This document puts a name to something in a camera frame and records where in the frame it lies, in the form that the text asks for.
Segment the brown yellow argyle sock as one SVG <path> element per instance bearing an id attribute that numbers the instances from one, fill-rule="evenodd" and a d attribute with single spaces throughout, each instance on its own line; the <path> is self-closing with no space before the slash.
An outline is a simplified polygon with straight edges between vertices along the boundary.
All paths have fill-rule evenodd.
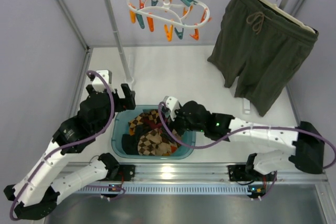
<path id="1" fill-rule="evenodd" d="M 161 124 L 158 110 L 143 111 L 128 122 L 129 133 L 130 135 L 134 135 L 136 128 L 141 125 L 145 128 L 156 129 Z"/>

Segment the brown beige argyle sock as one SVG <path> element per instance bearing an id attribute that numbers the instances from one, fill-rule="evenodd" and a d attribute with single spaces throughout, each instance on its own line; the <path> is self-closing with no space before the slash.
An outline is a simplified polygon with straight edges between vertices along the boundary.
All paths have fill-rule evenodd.
<path id="1" fill-rule="evenodd" d="M 168 156 L 170 144 L 161 136 L 158 129 L 151 130 L 140 137 L 138 153 L 144 156 Z"/>

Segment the white clip sock hanger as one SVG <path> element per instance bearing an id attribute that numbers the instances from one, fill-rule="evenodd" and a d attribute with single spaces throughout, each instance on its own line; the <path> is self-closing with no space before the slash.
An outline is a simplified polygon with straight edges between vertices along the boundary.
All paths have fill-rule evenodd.
<path id="1" fill-rule="evenodd" d="M 141 29 L 155 31 L 155 22 L 163 24 L 168 42 L 177 37 L 182 40 L 186 30 L 198 41 L 199 29 L 212 20 L 208 6 L 198 0 L 127 0 L 130 21 Z"/>

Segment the brown orange argyle sock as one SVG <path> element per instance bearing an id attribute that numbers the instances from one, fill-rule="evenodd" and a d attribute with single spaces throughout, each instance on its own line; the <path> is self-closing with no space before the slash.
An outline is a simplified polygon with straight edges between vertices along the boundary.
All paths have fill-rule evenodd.
<path id="1" fill-rule="evenodd" d="M 162 156 L 171 156 L 181 145 L 179 143 L 161 143 L 158 146 L 159 153 Z"/>

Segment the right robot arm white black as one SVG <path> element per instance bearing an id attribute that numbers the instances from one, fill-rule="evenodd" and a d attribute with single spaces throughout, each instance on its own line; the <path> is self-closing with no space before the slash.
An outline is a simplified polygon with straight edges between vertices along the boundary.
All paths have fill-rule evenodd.
<path id="1" fill-rule="evenodd" d="M 169 127 L 178 134 L 186 131 L 202 132 L 212 141 L 250 143 L 271 149 L 267 153 L 248 155 L 245 172 L 267 175 L 295 167 L 308 174 L 323 172 L 324 141 L 309 122 L 299 126 L 278 127 L 255 124 L 229 114 L 212 113 L 195 101 L 180 105 L 169 98 L 165 103 L 170 111 Z"/>

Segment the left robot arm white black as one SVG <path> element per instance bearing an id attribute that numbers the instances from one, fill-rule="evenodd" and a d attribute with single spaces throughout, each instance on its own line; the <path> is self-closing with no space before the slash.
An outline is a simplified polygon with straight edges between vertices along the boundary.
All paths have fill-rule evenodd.
<path id="1" fill-rule="evenodd" d="M 88 97 L 80 103 L 77 115 L 61 123 L 46 151 L 26 177 L 5 187 L 4 194 L 12 202 L 11 220 L 43 219 L 81 188 L 122 175 L 125 166 L 112 154 L 103 153 L 86 167 L 58 177 L 69 162 L 106 131 L 115 113 L 135 109 L 135 92 L 126 83 L 121 88 L 124 98 L 109 87 L 101 90 L 92 85 L 86 87 Z"/>

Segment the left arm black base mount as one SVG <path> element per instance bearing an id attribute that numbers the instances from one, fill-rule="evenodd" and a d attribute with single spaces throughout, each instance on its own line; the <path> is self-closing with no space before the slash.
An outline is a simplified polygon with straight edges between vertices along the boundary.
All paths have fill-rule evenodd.
<path id="1" fill-rule="evenodd" d="M 98 181 L 118 181 L 118 182 L 130 182 L 133 181 L 135 176 L 135 165 L 119 165 L 118 169 L 112 172 L 108 172 L 105 178 Z"/>

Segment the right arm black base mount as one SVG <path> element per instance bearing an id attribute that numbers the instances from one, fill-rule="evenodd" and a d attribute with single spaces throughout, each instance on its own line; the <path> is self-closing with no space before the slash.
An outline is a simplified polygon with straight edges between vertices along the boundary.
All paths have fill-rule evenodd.
<path id="1" fill-rule="evenodd" d="M 246 171 L 246 165 L 242 164 L 228 165 L 227 168 L 230 182 L 270 182 L 275 177 L 275 172 L 262 175 L 254 170 Z"/>

